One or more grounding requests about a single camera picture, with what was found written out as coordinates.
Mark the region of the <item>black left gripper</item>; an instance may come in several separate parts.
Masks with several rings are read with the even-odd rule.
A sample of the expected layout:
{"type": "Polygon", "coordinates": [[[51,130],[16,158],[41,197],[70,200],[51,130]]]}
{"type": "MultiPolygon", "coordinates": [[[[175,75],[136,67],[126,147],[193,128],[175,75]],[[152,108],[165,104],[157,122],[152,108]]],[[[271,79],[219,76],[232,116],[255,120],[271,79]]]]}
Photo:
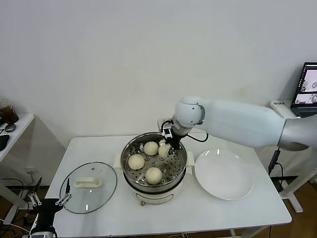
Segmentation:
{"type": "Polygon", "coordinates": [[[61,210],[60,205],[64,205],[72,197],[72,194],[70,193],[70,180],[68,178],[64,197],[60,199],[45,198],[41,202],[37,194],[41,186],[41,182],[42,177],[40,177],[38,182],[29,191],[28,197],[32,203],[32,206],[37,207],[37,228],[39,228],[40,231],[48,231],[53,226],[55,214],[61,210]]]}

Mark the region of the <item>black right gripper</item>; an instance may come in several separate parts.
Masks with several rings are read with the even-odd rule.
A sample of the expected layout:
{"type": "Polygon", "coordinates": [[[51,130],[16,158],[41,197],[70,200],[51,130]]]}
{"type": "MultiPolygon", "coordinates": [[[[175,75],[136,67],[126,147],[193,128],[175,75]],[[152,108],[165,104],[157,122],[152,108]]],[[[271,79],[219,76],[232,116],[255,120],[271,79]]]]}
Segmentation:
{"type": "MultiPolygon", "coordinates": [[[[180,149],[180,141],[181,139],[184,137],[183,135],[178,135],[176,134],[174,131],[171,132],[171,139],[170,139],[170,144],[171,144],[171,148],[168,152],[169,156],[174,156],[176,154],[176,150],[180,149]]],[[[162,139],[159,142],[159,147],[164,146],[166,144],[166,140],[162,139]]]]}

